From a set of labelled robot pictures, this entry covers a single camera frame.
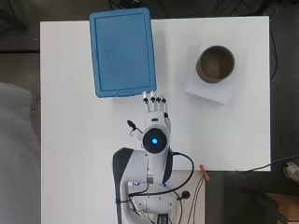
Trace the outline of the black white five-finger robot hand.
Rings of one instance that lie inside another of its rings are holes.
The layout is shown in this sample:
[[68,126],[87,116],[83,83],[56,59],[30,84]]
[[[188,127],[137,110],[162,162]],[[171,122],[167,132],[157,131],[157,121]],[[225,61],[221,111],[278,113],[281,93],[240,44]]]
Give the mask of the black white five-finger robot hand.
[[168,106],[166,98],[155,91],[147,93],[142,92],[143,106],[145,107],[145,127],[143,130],[139,129],[131,120],[127,124],[131,128],[130,135],[142,140],[143,135],[151,128],[160,129],[167,138],[171,133],[171,122],[168,115]]

